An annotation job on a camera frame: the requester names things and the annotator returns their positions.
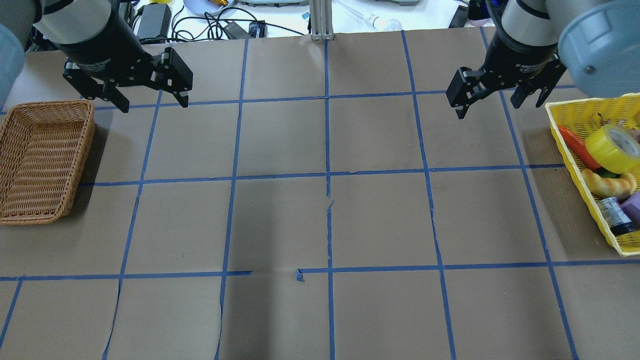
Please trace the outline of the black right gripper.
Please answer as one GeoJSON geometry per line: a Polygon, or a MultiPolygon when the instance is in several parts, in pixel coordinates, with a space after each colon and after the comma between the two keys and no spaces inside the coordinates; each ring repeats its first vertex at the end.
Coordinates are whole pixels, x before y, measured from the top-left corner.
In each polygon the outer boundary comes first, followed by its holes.
{"type": "Polygon", "coordinates": [[[471,105],[490,94],[511,87],[510,104],[519,109],[528,96],[540,91],[539,109],[565,75],[567,67],[557,51],[553,24],[540,17],[496,17],[495,33],[479,70],[460,67],[445,95],[459,120],[471,105]]]}

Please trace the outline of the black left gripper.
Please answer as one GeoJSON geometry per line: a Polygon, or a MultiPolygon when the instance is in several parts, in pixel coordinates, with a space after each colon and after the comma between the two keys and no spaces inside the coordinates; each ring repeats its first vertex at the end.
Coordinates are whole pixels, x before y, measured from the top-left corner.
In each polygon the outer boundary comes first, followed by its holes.
{"type": "Polygon", "coordinates": [[[59,49],[87,75],[105,81],[100,98],[124,114],[130,111],[130,100],[114,82],[162,90],[174,96],[183,109],[189,107],[192,70],[172,47],[166,47],[160,56],[145,51],[119,13],[111,13],[98,34],[78,43],[60,43],[59,49]]]}

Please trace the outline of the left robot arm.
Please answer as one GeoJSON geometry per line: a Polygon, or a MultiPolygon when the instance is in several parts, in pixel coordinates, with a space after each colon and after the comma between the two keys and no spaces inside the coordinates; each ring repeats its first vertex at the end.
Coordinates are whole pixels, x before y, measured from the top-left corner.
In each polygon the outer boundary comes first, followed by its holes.
{"type": "Polygon", "coordinates": [[[189,105],[194,73],[171,47],[151,55],[111,0],[3,0],[1,2],[1,103],[25,66],[32,28],[67,59],[62,77],[85,100],[112,103],[123,113],[130,100],[121,88],[144,86],[189,105]]]}

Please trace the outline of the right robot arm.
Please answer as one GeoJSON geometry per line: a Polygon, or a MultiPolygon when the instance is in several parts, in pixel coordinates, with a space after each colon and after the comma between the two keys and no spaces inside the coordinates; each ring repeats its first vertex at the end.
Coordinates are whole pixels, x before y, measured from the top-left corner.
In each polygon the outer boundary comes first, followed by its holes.
{"type": "Polygon", "coordinates": [[[514,109],[535,92],[541,107],[565,73],[592,98],[638,93],[637,0],[487,0],[486,9],[495,31],[485,60],[458,68],[446,89],[458,119],[506,89],[514,109]]]}

